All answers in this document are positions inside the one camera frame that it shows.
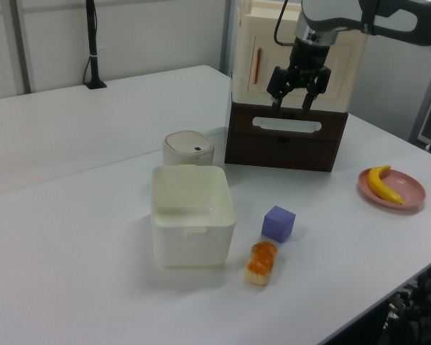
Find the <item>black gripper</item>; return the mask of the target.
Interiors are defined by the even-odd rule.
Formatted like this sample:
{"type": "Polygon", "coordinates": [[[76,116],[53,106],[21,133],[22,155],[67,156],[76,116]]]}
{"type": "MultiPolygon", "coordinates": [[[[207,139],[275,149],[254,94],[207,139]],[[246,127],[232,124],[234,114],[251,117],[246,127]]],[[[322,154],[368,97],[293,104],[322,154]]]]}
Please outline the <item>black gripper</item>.
{"type": "Polygon", "coordinates": [[[277,66],[267,86],[273,111],[279,111],[283,98],[296,88],[306,88],[302,109],[310,110],[317,96],[326,92],[330,80],[331,69],[325,67],[329,50],[329,46],[295,39],[288,69],[277,66]]]}

